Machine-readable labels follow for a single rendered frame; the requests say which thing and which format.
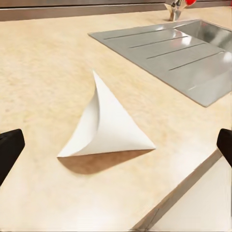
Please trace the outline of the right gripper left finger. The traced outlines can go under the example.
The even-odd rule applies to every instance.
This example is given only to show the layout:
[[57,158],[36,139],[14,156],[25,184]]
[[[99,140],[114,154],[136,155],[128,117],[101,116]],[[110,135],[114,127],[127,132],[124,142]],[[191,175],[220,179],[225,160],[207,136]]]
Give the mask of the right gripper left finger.
[[21,129],[0,134],[0,186],[25,147]]

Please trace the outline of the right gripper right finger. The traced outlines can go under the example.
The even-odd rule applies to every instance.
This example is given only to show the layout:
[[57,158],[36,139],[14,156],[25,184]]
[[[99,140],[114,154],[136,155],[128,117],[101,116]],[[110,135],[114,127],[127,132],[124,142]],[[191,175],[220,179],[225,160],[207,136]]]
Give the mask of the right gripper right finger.
[[217,147],[232,167],[232,130],[220,129],[217,138]]

